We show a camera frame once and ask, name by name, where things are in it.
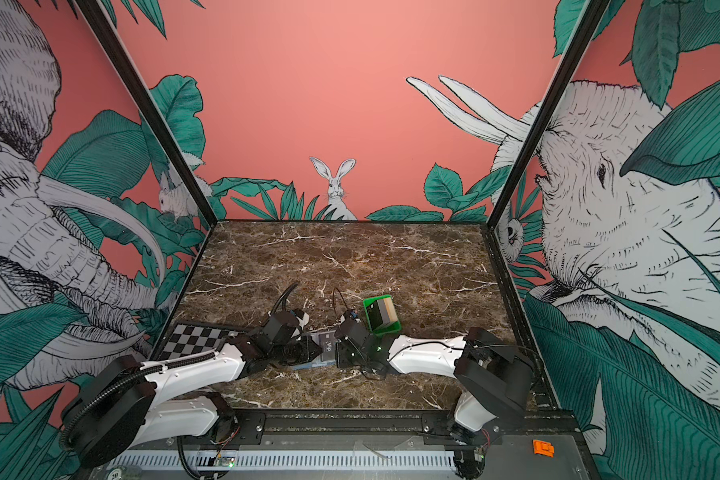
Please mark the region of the black VIP credit card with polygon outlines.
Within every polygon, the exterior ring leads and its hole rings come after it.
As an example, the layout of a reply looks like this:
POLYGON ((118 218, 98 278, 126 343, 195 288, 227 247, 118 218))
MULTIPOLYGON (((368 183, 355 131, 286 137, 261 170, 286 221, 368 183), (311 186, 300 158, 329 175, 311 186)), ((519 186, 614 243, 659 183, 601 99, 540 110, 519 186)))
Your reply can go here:
POLYGON ((322 363, 334 363, 336 360, 335 331, 325 331, 325 332, 313 333, 312 339, 321 348, 321 354, 317 357, 317 361, 322 362, 322 363))

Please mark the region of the green plastic card tray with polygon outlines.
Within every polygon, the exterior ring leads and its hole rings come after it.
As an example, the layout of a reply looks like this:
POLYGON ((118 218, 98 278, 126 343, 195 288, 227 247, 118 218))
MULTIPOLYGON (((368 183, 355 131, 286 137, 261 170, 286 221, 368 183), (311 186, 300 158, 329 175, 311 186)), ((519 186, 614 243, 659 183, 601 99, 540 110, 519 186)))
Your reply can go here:
POLYGON ((382 337, 398 334, 402 327, 391 295, 382 295, 363 300, 363 310, 370 332, 382 337))

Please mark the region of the blue leather card holder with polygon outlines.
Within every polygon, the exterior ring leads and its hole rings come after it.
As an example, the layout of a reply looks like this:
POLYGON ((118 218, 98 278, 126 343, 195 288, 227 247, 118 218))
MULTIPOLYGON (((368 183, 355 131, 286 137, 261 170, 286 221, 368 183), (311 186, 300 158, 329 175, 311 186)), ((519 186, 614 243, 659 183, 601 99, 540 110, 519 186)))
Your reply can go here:
POLYGON ((319 354, 311 358, 308 362, 292 366, 293 370, 335 367, 336 363, 336 337, 334 330, 326 330, 322 332, 310 332, 310 338, 319 346, 319 354))

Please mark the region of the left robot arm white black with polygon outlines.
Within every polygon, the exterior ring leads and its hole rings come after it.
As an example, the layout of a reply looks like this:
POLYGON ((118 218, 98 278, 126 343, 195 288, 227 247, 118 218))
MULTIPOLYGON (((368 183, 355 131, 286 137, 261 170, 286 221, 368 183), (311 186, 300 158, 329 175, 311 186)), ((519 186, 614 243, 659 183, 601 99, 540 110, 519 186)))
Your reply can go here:
POLYGON ((308 319, 301 310, 281 310, 212 350, 172 360, 138 362, 127 355, 113 361, 63 410, 60 447, 92 469, 133 446, 169 437, 211 435, 215 443, 226 443, 239 432, 235 411, 217 392, 190 392, 273 364, 315 360, 323 350, 302 330, 308 319))

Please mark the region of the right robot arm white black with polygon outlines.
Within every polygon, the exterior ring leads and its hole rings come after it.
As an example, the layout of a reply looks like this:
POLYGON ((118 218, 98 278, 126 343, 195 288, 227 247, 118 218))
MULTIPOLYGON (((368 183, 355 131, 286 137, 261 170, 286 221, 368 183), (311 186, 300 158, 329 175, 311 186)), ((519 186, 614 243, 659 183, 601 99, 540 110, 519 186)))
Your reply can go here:
POLYGON ((429 374, 457 380, 462 394, 445 423, 448 436, 461 444, 489 442, 506 428, 524 423, 535 379, 532 360, 515 345, 485 329, 465 336, 418 339, 406 335, 377 337, 359 322, 343 321, 335 332, 340 368, 364 374, 429 374))

